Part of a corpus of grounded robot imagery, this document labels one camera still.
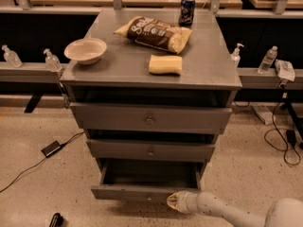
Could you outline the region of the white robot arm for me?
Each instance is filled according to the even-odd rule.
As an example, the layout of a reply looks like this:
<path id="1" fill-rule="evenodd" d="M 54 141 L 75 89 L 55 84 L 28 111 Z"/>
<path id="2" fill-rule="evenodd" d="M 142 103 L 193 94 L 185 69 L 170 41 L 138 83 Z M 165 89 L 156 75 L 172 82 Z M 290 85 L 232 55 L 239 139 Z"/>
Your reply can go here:
<path id="1" fill-rule="evenodd" d="M 167 198 L 167 205 L 183 214 L 222 218 L 233 227 L 303 227 L 303 201 L 282 198 L 275 201 L 265 216 L 232 206 L 206 191 L 179 191 Z"/>

